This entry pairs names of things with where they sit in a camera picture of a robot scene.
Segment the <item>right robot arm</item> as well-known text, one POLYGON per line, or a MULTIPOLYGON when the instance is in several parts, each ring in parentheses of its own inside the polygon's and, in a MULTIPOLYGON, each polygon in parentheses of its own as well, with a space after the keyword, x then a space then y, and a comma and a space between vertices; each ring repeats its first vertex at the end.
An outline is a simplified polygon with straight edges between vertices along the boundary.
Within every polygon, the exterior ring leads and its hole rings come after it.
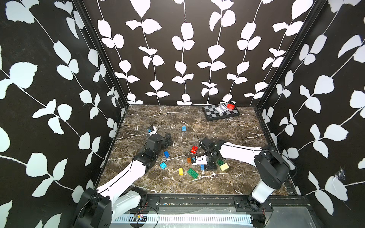
POLYGON ((225 159, 237 160, 256 167, 260 181, 245 203, 253 211, 258 211, 269 196, 281 188, 290 172, 288 162, 270 145, 249 147, 227 141, 214 142, 203 138, 199 142, 199 148, 203 150, 204 154, 191 158, 190 163, 203 165, 207 171, 216 170, 218 161, 225 159))

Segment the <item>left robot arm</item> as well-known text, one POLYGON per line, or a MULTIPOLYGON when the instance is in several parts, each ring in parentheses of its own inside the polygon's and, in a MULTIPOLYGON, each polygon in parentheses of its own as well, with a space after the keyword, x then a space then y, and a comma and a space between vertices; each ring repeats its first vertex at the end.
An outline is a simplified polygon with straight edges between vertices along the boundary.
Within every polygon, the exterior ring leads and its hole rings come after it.
POLYGON ((108 228, 115 218, 138 207, 145 201, 146 192, 131 185, 156 164, 162 151, 173 144, 170 133, 162 136, 157 131, 150 132, 146 143, 125 169, 97 189, 87 188, 82 193, 71 226, 108 228))

